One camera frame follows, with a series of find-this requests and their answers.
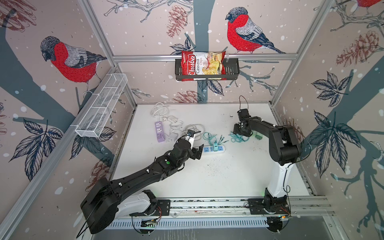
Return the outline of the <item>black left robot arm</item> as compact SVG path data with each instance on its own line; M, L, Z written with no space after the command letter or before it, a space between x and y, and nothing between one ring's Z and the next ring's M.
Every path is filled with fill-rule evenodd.
M97 234L113 222L118 205L137 191L160 182L179 171L188 159L200 159L204 145L194 148L185 139L178 140L174 148L155 158L148 167L129 176L109 181L99 179L81 203L81 210L91 234Z

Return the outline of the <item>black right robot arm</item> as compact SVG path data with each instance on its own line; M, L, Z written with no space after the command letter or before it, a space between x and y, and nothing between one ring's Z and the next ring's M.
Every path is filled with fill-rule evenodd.
M234 134L251 137L257 132L269 139L269 154L277 166L273 170L272 179L265 189L262 201L263 209L269 214L278 210L288 212L284 206L288 204L288 179L293 165L302 154L302 149L294 128L289 125L278 126L264 121L260 117L251 117L247 109L238 112L239 122L234 125Z

